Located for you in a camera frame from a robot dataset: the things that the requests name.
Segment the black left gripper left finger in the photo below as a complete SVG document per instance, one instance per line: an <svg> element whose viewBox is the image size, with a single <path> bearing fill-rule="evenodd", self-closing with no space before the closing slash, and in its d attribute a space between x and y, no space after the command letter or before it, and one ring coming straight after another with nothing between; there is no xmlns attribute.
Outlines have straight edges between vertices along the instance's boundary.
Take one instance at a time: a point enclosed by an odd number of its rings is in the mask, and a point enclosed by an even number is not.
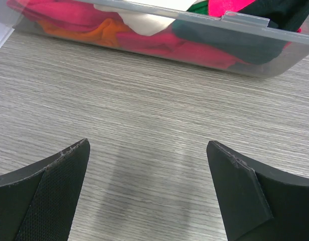
<svg viewBox="0 0 309 241"><path fill-rule="evenodd" d="M67 240L89 155L82 139L0 175L0 240Z"/></svg>

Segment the white t shirt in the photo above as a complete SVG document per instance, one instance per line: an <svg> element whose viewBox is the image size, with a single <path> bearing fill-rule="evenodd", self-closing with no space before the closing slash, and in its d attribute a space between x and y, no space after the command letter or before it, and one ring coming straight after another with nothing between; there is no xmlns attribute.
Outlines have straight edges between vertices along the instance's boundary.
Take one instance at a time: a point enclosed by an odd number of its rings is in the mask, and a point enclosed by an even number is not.
<svg viewBox="0 0 309 241"><path fill-rule="evenodd" d="M118 13L123 22L134 32L143 36L152 36L165 30L175 19L151 14L133 12L129 10L94 5L94 8L102 12Z"/></svg>

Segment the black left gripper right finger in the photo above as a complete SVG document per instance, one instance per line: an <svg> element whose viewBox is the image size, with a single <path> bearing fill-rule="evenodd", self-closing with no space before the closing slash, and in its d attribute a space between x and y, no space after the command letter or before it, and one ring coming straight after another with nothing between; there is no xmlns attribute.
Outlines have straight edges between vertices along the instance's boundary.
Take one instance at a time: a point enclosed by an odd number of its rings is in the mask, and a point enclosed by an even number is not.
<svg viewBox="0 0 309 241"><path fill-rule="evenodd" d="M228 240L309 240L309 178L218 141L206 151Z"/></svg>

